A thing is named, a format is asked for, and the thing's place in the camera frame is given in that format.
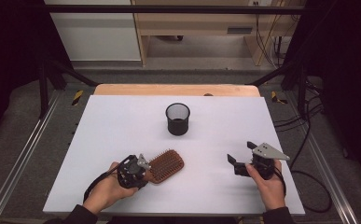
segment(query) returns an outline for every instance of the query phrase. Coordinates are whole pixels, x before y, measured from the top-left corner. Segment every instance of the silver metal bracket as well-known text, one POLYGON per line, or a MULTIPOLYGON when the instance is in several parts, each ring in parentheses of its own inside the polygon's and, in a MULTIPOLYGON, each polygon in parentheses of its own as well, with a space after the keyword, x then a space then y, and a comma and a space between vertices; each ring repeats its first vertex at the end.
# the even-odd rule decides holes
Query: silver metal bracket
POLYGON ((258 147, 253 148, 253 154, 256 154, 265 159, 278 159, 289 161, 290 157, 285 155, 283 152, 279 151, 278 149, 270 146, 267 143, 263 143, 258 147))
POLYGON ((140 153, 139 159, 137 160, 137 165, 145 168, 146 170, 151 169, 151 166, 148 164, 148 162, 145 159, 145 156, 143 156, 142 153, 140 153))

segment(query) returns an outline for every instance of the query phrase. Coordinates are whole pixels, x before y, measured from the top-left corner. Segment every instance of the white cabinet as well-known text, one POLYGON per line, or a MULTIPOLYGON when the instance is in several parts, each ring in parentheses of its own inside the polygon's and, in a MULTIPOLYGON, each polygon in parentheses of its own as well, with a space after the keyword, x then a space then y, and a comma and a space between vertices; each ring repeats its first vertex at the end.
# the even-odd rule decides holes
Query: white cabinet
MULTIPOLYGON (((47 5, 130 5, 129 0, 45 0, 47 5)), ((51 13, 71 61, 141 61, 131 13, 51 13)))

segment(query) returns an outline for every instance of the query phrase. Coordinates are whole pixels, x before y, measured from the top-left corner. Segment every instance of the black sleeve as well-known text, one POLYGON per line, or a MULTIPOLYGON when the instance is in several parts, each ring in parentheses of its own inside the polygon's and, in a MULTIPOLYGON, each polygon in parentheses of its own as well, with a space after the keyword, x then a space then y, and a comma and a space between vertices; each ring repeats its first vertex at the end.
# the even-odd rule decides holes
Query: black sleeve
POLYGON ((44 224, 95 224, 98 217, 90 212, 87 208, 76 205, 72 213, 65 220, 55 218, 46 221, 44 224))
POLYGON ((281 207, 262 214, 264 224, 295 224, 288 207, 281 207))

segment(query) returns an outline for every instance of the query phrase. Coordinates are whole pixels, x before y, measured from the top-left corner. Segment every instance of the black mesh cup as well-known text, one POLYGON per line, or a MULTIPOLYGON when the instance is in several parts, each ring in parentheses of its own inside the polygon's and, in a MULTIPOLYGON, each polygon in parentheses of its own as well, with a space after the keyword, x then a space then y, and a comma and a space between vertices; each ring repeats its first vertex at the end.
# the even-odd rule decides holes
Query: black mesh cup
POLYGON ((181 103, 171 104, 166 108, 165 114, 168 120, 169 133, 179 136, 188 131, 188 118, 190 114, 188 106, 181 103))

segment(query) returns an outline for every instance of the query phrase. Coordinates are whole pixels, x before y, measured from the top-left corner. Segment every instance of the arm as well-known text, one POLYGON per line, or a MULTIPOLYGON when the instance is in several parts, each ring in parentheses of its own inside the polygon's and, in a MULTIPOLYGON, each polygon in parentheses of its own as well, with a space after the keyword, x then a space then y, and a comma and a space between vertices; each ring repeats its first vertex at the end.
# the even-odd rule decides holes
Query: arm
MULTIPOLYGON (((282 172, 282 164, 275 160, 275 167, 282 172)), ((256 182, 261 200, 267 212, 263 213, 265 224, 291 224, 295 223, 290 216, 288 208, 285 206, 285 194, 282 181, 277 175, 269 180, 264 180, 258 171, 250 164, 246 164, 249 175, 256 182)))
MULTIPOLYGON (((113 162, 110 166, 111 170, 118 163, 113 162)), ((131 197, 138 188, 125 189, 123 188, 117 179, 117 172, 108 176, 90 193, 88 199, 81 205, 76 205, 75 209, 65 220, 58 218, 49 220, 45 224, 93 224, 98 220, 97 215, 105 208, 113 205, 116 201, 131 197)))

